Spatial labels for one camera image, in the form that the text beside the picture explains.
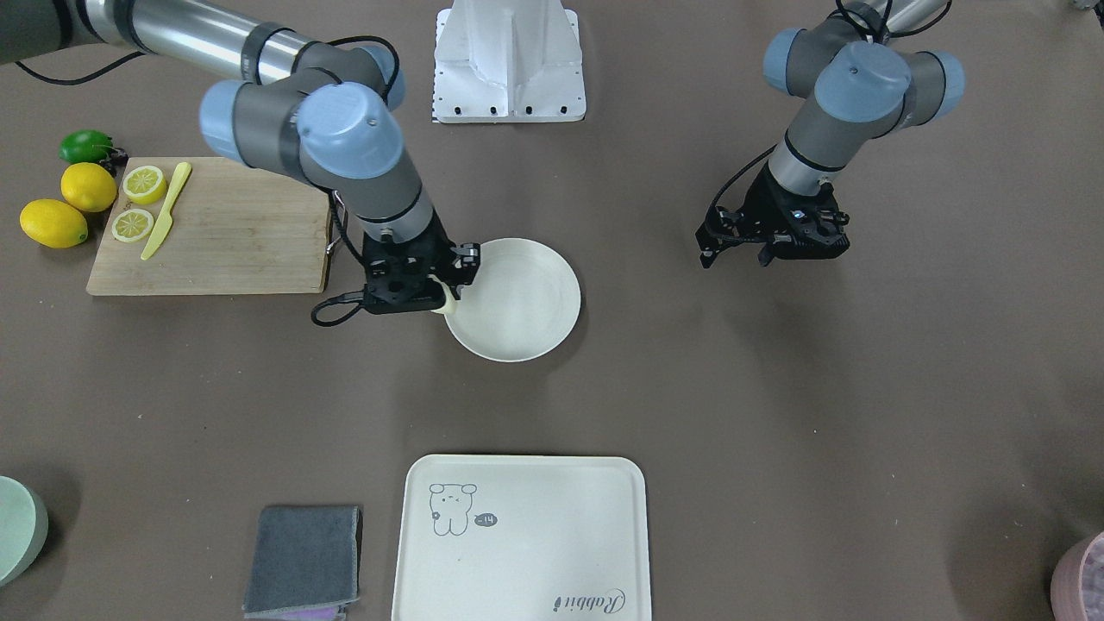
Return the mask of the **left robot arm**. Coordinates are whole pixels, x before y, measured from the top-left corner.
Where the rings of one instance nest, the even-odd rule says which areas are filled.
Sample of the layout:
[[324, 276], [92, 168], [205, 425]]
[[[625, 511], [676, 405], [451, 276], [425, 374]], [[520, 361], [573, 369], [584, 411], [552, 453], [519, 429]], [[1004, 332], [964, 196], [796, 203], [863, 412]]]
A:
[[951, 1], [838, 1], [815, 28], [769, 41], [762, 75], [803, 99], [781, 141], [758, 154], [743, 204], [715, 196], [696, 240], [702, 267], [729, 248], [760, 245], [758, 263], [830, 260], [850, 248], [834, 181], [871, 139], [934, 122], [955, 109], [966, 78], [951, 53], [900, 53], [951, 12]]

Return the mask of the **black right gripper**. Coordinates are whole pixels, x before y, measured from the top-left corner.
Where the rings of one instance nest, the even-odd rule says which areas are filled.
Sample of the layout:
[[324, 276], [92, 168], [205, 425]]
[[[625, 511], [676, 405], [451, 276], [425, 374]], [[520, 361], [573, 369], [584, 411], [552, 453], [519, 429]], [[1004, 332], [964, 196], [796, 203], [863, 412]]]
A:
[[448, 270], [448, 288], [454, 299], [471, 286], [481, 265], [479, 243], [454, 248], [439, 217], [432, 215], [429, 227], [410, 242], [384, 243], [362, 236], [362, 257], [367, 284], [361, 306], [372, 315], [434, 310], [444, 302], [437, 283], [431, 278]]

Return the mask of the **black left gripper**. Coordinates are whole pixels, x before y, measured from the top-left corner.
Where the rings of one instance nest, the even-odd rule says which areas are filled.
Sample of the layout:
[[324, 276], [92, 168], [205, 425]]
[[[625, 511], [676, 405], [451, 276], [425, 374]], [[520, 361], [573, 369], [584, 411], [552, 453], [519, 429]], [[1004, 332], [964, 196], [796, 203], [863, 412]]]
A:
[[821, 185], [811, 197], [792, 193], [762, 166], [743, 206], [723, 209], [718, 201], [749, 169], [747, 165], [722, 185], [705, 210], [705, 220], [697, 229], [702, 267], [712, 267], [721, 252], [743, 244], [762, 245], [761, 267], [768, 267], [775, 259], [831, 260], [850, 248], [843, 231], [850, 215], [838, 208], [832, 185]]

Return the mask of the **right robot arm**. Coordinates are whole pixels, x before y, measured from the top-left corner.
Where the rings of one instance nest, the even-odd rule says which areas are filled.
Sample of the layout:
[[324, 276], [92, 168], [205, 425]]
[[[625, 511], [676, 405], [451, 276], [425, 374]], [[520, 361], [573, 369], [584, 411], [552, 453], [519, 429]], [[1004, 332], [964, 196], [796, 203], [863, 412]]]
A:
[[220, 75], [198, 112], [210, 149], [310, 185], [363, 228], [348, 248], [367, 283], [336, 304], [452, 310], [473, 284], [480, 245], [449, 239], [406, 152], [392, 114], [401, 63], [386, 41], [336, 48], [205, 1], [3, 3], [3, 63], [95, 43]]

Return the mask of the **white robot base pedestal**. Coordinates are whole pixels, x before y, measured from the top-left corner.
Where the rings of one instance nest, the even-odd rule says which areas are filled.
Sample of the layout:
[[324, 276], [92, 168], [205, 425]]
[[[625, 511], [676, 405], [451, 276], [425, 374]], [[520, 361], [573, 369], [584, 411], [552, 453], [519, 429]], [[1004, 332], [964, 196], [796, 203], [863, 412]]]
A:
[[431, 122], [582, 122], [580, 20], [560, 1], [455, 1], [435, 20]]

